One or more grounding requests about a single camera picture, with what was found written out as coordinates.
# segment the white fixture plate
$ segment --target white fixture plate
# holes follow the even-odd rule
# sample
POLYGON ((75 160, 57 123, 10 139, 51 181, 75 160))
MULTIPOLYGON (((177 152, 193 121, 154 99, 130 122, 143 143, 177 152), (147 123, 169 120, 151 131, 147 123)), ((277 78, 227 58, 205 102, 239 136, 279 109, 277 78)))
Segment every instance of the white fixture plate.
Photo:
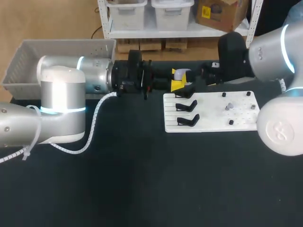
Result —
POLYGON ((163 95, 164 121, 166 132, 215 132, 215 131, 256 131, 257 117, 260 112, 255 94, 252 91, 214 93, 194 93, 190 99, 181 98, 173 93, 163 95), (197 106, 190 113, 177 111, 176 104, 191 105, 197 100, 197 106), (225 107, 232 103, 228 111, 225 107), (200 120, 194 127, 178 125, 177 118, 192 120, 196 114, 200 120))

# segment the floor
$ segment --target floor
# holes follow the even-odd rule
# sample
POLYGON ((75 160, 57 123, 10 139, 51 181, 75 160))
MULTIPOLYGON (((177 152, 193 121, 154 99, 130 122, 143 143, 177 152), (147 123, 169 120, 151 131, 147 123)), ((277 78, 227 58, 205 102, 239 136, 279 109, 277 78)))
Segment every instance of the floor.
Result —
MULTIPOLYGON (((1 0, 0 1, 0 78, 23 39, 89 39, 101 25, 94 12, 97 0, 1 0)), ((103 38, 102 30, 94 38, 103 38)), ((216 38, 192 39, 185 53, 144 53, 145 60, 217 59, 216 38)), ((117 59, 127 59, 118 54, 117 59)), ((0 101, 9 102, 11 95, 2 87, 0 101)))

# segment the brown cardboard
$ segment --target brown cardboard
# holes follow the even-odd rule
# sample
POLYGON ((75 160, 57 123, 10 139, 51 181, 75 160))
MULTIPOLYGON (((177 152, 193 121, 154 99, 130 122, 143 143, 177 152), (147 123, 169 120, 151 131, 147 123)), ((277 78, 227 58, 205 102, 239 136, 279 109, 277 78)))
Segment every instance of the brown cardboard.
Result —
POLYGON ((221 31, 235 30, 246 17, 249 0, 200 0, 197 23, 221 31))

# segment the white shelf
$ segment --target white shelf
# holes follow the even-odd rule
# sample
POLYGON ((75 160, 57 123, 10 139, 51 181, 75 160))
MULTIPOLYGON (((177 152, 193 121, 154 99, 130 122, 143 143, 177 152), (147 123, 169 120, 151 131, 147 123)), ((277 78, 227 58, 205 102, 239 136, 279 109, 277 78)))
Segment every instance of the white shelf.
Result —
MULTIPOLYGON (((140 38, 189 38, 189 37, 218 37, 225 34, 225 32, 212 29, 206 26, 199 25, 195 22, 195 18, 191 13, 187 31, 158 31, 156 26, 156 17, 154 8, 151 8, 150 0, 148 3, 147 13, 145 14, 145 29, 142 31, 117 31, 113 25, 113 20, 108 18, 107 0, 98 0, 100 17, 102 21, 103 34, 105 39, 140 39, 140 38)), ((246 46, 249 48, 250 43, 254 38, 258 19, 260 16, 263 0, 252 0, 252 15, 250 24, 247 19, 236 29, 246 38, 246 46)))
MULTIPOLYGON (((195 22, 194 15, 191 13, 189 24, 186 31, 158 31, 156 25, 155 10, 151 7, 146 7, 145 10, 145 29, 136 31, 118 31, 115 30, 114 24, 110 26, 110 32, 107 35, 112 39, 131 39, 131 38, 175 38, 175 37, 217 37, 225 34, 210 27, 206 27, 195 22)), ((241 35, 247 35, 249 23, 247 19, 236 29, 236 32, 241 35)))

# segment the black tabletop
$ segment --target black tabletop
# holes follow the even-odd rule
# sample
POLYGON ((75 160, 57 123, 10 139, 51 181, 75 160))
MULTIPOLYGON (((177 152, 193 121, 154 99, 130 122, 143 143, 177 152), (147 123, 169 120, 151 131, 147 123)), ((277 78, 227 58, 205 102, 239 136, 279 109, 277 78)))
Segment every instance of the black tabletop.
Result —
MULTIPOLYGON (((197 64, 155 65, 194 69, 197 64)), ((201 92, 240 90, 254 91, 262 107, 280 86, 253 81, 199 87, 201 92)), ((0 226, 303 225, 303 156, 271 151, 256 131, 166 133, 162 96, 107 100, 92 144, 80 155, 37 145, 27 161, 17 157, 0 164, 0 226)), ((66 148, 86 143, 97 102, 87 101, 85 137, 66 148)))

